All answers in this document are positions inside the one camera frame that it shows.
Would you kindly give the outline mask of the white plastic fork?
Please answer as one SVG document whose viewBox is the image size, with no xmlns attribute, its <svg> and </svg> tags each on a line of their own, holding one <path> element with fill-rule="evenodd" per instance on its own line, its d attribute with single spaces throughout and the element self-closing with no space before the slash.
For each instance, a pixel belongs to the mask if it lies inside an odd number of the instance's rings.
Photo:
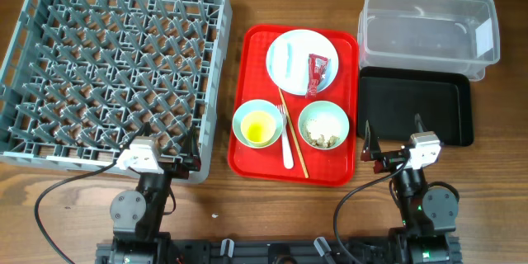
<svg viewBox="0 0 528 264">
<path fill-rule="evenodd" d="M 294 167 L 294 159 L 290 148 L 290 142 L 287 134 L 287 118 L 285 114 L 285 109 L 282 105 L 276 106 L 279 112 L 281 113 L 283 130 L 281 132 L 281 145 L 282 145 L 282 156 L 283 164 L 286 169 L 292 169 Z"/>
</svg>

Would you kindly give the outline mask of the yellow plastic cup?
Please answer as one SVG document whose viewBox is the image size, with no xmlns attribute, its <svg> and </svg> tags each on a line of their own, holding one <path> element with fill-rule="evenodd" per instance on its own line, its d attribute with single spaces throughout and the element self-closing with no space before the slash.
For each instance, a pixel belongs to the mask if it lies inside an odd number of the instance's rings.
<svg viewBox="0 0 528 264">
<path fill-rule="evenodd" d="M 275 130 L 275 119 L 265 111 L 252 111 L 245 115 L 241 122 L 243 137 L 256 147 L 267 145 Z"/>
</svg>

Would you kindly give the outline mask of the wooden chopstick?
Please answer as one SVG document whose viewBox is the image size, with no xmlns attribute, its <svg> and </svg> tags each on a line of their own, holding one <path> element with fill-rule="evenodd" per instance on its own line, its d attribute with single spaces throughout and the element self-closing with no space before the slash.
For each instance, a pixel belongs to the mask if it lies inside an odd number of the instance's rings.
<svg viewBox="0 0 528 264">
<path fill-rule="evenodd" d="M 285 101 L 285 98 L 284 98 L 282 90 L 279 87 L 278 87 L 278 90 L 279 90 L 279 94 L 280 94 L 282 107 L 284 109 L 284 112 L 285 112 L 285 115 L 286 115 L 286 119 L 287 119 L 287 122 L 288 122 L 288 126 L 290 127 L 290 132 L 292 134 L 292 137 L 293 137 L 293 140 L 294 140 L 294 144 L 295 144 L 295 148 L 296 148 L 296 151 L 297 151 L 297 154 L 298 154 L 298 157 L 299 157 L 299 162 L 300 162 L 301 167 L 302 167 L 303 172 L 304 172 L 304 177 L 306 179 L 308 179 L 309 178 L 309 172 L 308 172 L 308 169 L 307 169 L 307 167 L 305 165 L 304 156 L 303 156 L 302 150 L 301 150 L 301 148 L 299 146 L 299 141 L 297 140 L 297 135 L 295 133 L 295 128 L 294 128 L 294 125 L 292 123 L 292 120 L 290 118 L 290 113 L 289 113 L 289 110 L 288 110 L 288 106 L 286 104 L 286 101 Z"/>
</svg>

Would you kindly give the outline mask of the rice and food scraps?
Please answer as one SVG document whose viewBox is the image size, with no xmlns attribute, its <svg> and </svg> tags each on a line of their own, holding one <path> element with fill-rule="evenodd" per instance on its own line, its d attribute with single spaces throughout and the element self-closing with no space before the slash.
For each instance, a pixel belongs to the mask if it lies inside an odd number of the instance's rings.
<svg viewBox="0 0 528 264">
<path fill-rule="evenodd" d="M 311 118 L 303 124 L 304 138 L 318 149 L 330 149 L 341 140 L 341 126 L 333 118 Z"/>
</svg>

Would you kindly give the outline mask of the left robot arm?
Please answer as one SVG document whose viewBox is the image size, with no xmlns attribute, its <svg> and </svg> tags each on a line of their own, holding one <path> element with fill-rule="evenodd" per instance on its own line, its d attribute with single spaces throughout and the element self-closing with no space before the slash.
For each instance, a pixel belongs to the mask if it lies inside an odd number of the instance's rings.
<svg viewBox="0 0 528 264">
<path fill-rule="evenodd" d="M 123 191 L 111 202 L 113 220 L 111 245 L 99 245 L 97 263 L 182 263 L 183 255 L 172 242 L 171 235 L 160 226 L 168 197 L 174 197 L 171 183 L 187 179 L 191 171 L 201 168 L 196 127 L 188 130 L 175 161 L 162 161 L 157 140 L 145 123 L 124 145 L 117 165 L 139 174 L 133 191 Z"/>
</svg>

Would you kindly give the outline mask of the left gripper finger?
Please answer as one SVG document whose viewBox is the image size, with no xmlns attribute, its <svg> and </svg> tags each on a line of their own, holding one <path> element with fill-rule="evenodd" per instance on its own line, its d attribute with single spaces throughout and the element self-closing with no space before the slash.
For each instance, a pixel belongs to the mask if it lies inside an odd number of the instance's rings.
<svg viewBox="0 0 528 264">
<path fill-rule="evenodd" d="M 151 125 L 148 122 L 144 122 L 142 126 L 135 132 L 132 139 L 135 139 L 139 136 L 149 137 L 151 135 Z"/>
<path fill-rule="evenodd" d="M 196 138 L 196 127 L 191 125 L 183 145 L 181 147 L 181 164 L 187 171 L 198 172 L 201 169 L 198 139 Z"/>
</svg>

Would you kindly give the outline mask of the red plastic serving tray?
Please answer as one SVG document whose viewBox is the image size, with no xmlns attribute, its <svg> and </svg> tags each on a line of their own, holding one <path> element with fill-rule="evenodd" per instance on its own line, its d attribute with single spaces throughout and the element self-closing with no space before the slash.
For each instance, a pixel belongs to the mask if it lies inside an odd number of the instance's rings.
<svg viewBox="0 0 528 264">
<path fill-rule="evenodd" d="M 234 107 L 255 99 L 270 102 L 273 106 L 285 99 L 292 123 L 297 130 L 301 111 L 310 103 L 303 96 L 280 91 L 266 70 L 266 53 L 279 35 L 291 31 L 291 26 L 256 25 L 244 36 L 243 51 L 239 67 L 238 85 Z M 296 132 L 308 176 L 299 162 L 297 150 L 292 149 L 295 165 L 286 169 L 282 161 L 281 141 L 265 148 L 249 148 L 232 132 L 227 152 L 231 169 L 242 177 L 300 182 L 318 186 L 342 186 L 348 183 L 355 169 L 356 161 L 356 111 L 358 90 L 359 47 L 355 37 L 343 31 L 317 30 L 335 47 L 339 59 L 337 76 L 329 87 L 317 98 L 331 101 L 340 106 L 349 119 L 350 129 L 343 144 L 337 148 L 322 150 L 312 148 Z"/>
</svg>

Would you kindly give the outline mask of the light blue round plate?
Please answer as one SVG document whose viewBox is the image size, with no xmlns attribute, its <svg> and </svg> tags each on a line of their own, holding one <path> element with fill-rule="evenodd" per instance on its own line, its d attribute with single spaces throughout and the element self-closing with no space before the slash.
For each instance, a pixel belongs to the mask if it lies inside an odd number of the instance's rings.
<svg viewBox="0 0 528 264">
<path fill-rule="evenodd" d="M 285 77 L 286 42 L 290 42 L 293 50 L 290 78 Z M 304 96 L 309 80 L 309 54 L 318 54 L 330 59 L 318 92 L 329 87 L 339 69 L 337 50 L 327 37 L 305 29 L 287 31 L 271 43 L 266 53 L 266 70 L 272 82 L 284 92 Z"/>
</svg>

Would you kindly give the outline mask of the white paper wrapper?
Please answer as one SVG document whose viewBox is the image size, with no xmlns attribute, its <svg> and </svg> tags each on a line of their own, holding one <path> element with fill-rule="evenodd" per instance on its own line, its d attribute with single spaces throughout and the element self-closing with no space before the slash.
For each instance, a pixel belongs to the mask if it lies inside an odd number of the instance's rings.
<svg viewBox="0 0 528 264">
<path fill-rule="evenodd" d="M 292 46 L 290 42 L 286 42 L 285 47 L 286 47 L 285 77 L 290 78 L 293 50 L 292 50 Z"/>
</svg>

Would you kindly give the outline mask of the light green bowl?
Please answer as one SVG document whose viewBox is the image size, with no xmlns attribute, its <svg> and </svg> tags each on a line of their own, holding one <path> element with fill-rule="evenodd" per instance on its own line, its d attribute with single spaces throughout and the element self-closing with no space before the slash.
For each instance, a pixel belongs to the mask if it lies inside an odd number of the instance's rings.
<svg viewBox="0 0 528 264">
<path fill-rule="evenodd" d="M 341 126 L 341 142 L 333 148 L 320 149 L 315 148 L 309 144 L 310 147 L 320 150 L 330 150 L 339 147 L 347 139 L 350 123 L 346 112 L 337 104 L 330 101 L 314 101 L 308 104 L 300 113 L 298 118 L 298 128 L 302 139 L 308 144 L 304 138 L 303 124 L 307 119 L 311 118 L 333 118 Z"/>
</svg>

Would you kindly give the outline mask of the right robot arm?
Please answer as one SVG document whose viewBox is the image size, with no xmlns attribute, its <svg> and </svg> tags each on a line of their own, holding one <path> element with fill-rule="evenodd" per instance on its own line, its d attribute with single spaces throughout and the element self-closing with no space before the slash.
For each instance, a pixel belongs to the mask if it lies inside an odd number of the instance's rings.
<svg viewBox="0 0 528 264">
<path fill-rule="evenodd" d="M 456 230 L 460 194 L 443 181 L 428 182 L 424 169 L 438 161 L 441 141 L 428 131 L 419 114 L 417 132 L 399 150 L 384 152 L 373 125 L 365 123 L 361 160 L 373 161 L 374 173 L 388 173 L 389 192 L 403 226 L 389 231 L 390 256 L 395 263 L 453 263 L 449 234 Z"/>
</svg>

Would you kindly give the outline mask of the red sauce packet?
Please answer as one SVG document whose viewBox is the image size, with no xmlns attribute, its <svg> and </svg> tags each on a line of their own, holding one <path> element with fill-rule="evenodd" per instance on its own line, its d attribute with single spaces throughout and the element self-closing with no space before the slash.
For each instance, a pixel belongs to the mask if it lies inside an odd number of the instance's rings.
<svg viewBox="0 0 528 264">
<path fill-rule="evenodd" d="M 309 80 L 307 85 L 306 98 L 315 98 L 318 93 L 318 86 L 324 79 L 330 59 L 318 54 L 309 54 Z"/>
</svg>

